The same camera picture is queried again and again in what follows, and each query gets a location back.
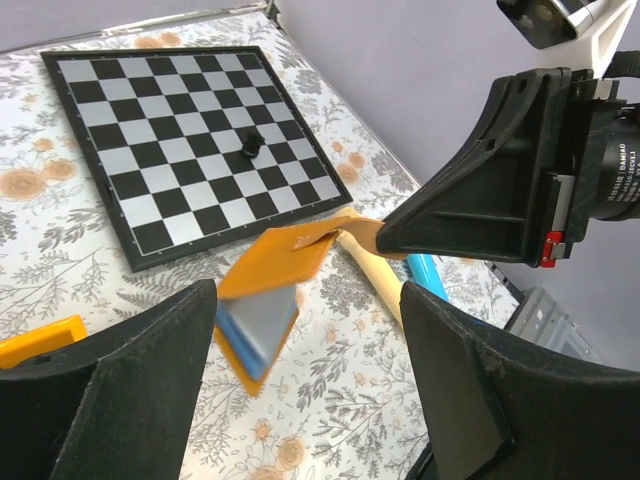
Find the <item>chessboard frame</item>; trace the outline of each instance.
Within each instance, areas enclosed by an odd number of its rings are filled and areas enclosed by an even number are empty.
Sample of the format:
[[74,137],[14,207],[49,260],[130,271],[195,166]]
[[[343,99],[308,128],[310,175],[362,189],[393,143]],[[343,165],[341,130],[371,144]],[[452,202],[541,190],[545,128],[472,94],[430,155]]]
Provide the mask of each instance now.
[[[240,54],[253,53],[257,55],[262,63],[264,71],[269,75],[274,87],[278,90],[284,103],[289,107],[294,119],[298,123],[305,138],[310,142],[315,150],[318,159],[323,164],[328,176],[338,189],[340,196],[329,200],[322,200],[310,205],[304,205],[291,212],[283,212],[274,218],[267,217],[257,220],[249,225],[234,227],[224,232],[205,236],[194,240],[188,244],[175,245],[167,251],[142,254],[139,249],[133,232],[129,227],[124,214],[120,208],[115,192],[109,185],[109,176],[100,166],[101,161],[98,151],[94,148],[88,129],[81,118],[67,82],[58,67],[59,61],[64,60],[91,60],[91,59],[117,59],[134,57],[163,57],[175,55],[202,55],[202,54]],[[99,195],[111,220],[113,229],[118,237],[123,253],[129,263],[132,272],[138,272],[163,265],[165,263],[178,260],[180,258],[193,255],[211,248],[220,247],[235,241],[249,239],[262,234],[268,228],[282,227],[291,223],[302,221],[305,218],[313,217],[323,212],[327,212],[353,201],[353,197],[337,174],[331,160],[329,160],[324,149],[318,142],[313,131],[300,113],[298,107],[287,92],[286,88],[278,78],[275,70],[264,55],[259,46],[228,46],[228,47],[208,47],[208,48],[171,48],[171,49],[122,49],[122,50],[85,50],[85,51],[44,51],[40,53],[44,65],[49,72],[53,86],[62,103],[66,118],[76,137],[82,155],[87,163]]]

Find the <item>blue object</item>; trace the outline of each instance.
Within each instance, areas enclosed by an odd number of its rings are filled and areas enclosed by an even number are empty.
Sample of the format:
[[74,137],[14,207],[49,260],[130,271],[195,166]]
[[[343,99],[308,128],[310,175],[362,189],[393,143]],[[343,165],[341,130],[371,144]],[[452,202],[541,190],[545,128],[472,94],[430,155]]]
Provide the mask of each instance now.
[[438,275],[436,264],[431,255],[412,253],[407,256],[407,264],[414,283],[438,295],[443,300],[449,301],[449,296],[442,286],[440,275]]
[[[291,317],[293,317],[296,308],[297,306],[294,301],[288,310],[288,321],[291,321]],[[253,345],[251,345],[251,342],[249,342],[246,335],[242,332],[242,329],[233,319],[233,316],[229,313],[223,301],[218,303],[216,323],[247,372],[247,375],[253,380],[260,380],[269,369],[270,362],[262,358]]]

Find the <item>chessboard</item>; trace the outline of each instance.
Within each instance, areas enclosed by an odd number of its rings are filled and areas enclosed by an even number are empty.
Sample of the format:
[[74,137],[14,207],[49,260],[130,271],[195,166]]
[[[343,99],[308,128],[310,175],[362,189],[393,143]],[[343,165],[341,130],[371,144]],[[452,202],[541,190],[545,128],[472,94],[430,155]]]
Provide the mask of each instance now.
[[259,47],[42,58],[134,272],[352,201]]

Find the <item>black square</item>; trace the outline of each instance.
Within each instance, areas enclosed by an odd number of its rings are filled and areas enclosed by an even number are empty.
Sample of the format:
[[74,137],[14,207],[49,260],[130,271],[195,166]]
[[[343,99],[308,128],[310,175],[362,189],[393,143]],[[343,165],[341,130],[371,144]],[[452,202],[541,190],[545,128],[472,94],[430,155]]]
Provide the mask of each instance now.
[[222,67],[214,55],[196,55],[194,58],[203,72],[222,71]]
[[295,120],[278,122],[278,126],[280,127],[280,130],[282,130],[284,138],[286,138],[287,140],[297,140],[299,138],[304,138],[304,133]]
[[193,212],[193,215],[196,217],[198,225],[200,225],[200,229],[205,235],[221,232],[230,227],[219,205],[196,210]]
[[127,77],[117,60],[92,60],[91,66],[100,80]]
[[180,93],[177,95],[167,95],[167,102],[171,107],[171,111],[176,115],[181,113],[193,113],[197,112],[196,104],[193,103],[191,96],[188,93]]
[[227,116],[222,110],[202,112],[200,115],[202,115],[202,119],[210,132],[224,132],[232,129]]
[[142,253],[153,253],[173,246],[173,241],[164,222],[147,223],[133,228],[138,246]]
[[155,97],[162,95],[162,90],[153,77],[130,78],[129,83],[139,97]]
[[167,164],[167,157],[164,156],[164,152],[158,142],[139,143],[131,145],[129,148],[140,168]]
[[243,53],[238,55],[238,60],[244,67],[245,70],[259,70],[262,68],[262,64],[260,60],[258,60],[258,56],[253,53]]
[[170,138],[184,136],[175,117],[150,118],[149,124],[158,140],[169,140]]
[[273,117],[267,110],[267,107],[264,105],[253,105],[251,107],[247,107],[247,112],[251,116],[251,120],[256,125],[265,125],[267,123],[273,123]]
[[211,90],[207,80],[201,73],[186,73],[180,75],[180,77],[190,92],[206,92]]
[[76,103],[104,102],[107,99],[100,82],[72,82],[69,87]]
[[235,92],[235,90],[218,90],[217,92],[213,93],[215,93],[222,108],[234,108],[242,106],[240,97],[238,97],[238,94]]
[[195,160],[187,160],[171,164],[171,169],[180,185],[204,182],[206,180],[200,165]]
[[140,103],[135,98],[128,100],[114,100],[109,102],[113,113],[119,122],[126,122],[129,120],[141,120],[145,118]]
[[268,193],[247,197],[247,203],[256,219],[270,217],[278,213],[278,208]]
[[209,182],[213,193],[215,193],[218,202],[230,202],[242,198],[240,187],[233,177],[218,178]]
[[189,135],[187,142],[196,157],[206,157],[207,155],[216,155],[220,153],[216,142],[213,141],[208,133],[199,133],[198,135]]
[[154,75],[175,75],[178,73],[171,59],[167,57],[147,58],[147,63]]
[[191,211],[187,199],[184,198],[184,194],[179,188],[154,193],[153,199],[162,218],[169,218]]
[[229,166],[229,170],[231,170],[231,173],[233,174],[255,170],[251,160],[243,157],[240,152],[225,153],[223,157]]
[[293,153],[288,143],[276,143],[275,145],[269,145],[268,148],[273,154],[273,158],[279,164],[287,162],[295,162],[297,160],[296,154]]
[[246,72],[227,72],[227,77],[229,77],[231,85],[236,88],[253,87],[253,83],[251,83],[251,79],[249,78],[249,75],[246,74]]
[[258,93],[262,97],[262,101],[264,103],[277,103],[282,101],[282,98],[275,87],[258,87],[256,90],[258,90]]
[[98,150],[109,150],[127,146],[127,140],[117,123],[89,127],[91,138]]
[[287,186],[287,179],[284,178],[282,171],[278,167],[267,167],[258,170],[260,178],[269,190]]
[[300,205],[309,205],[310,203],[320,201],[318,192],[316,192],[316,189],[313,188],[313,185],[310,182],[292,185],[291,190],[293,190],[293,193],[300,202]]
[[113,188],[118,193],[118,198],[120,200],[140,197],[149,193],[144,177],[139,170],[118,173],[116,175],[111,175],[109,178],[111,179]]
[[307,174],[307,177],[309,177],[309,179],[311,180],[327,175],[327,171],[324,169],[324,166],[317,158],[307,158],[305,160],[300,160],[300,165]]

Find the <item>red clip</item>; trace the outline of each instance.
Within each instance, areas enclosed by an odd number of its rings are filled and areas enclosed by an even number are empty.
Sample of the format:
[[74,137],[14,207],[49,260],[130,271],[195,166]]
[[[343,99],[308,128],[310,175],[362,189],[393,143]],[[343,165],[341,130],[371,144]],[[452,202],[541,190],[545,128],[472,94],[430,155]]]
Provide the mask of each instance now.
[[556,259],[551,258],[553,252],[553,246],[562,242],[562,232],[549,232],[542,249],[542,260],[540,266],[542,268],[553,268],[556,266]]

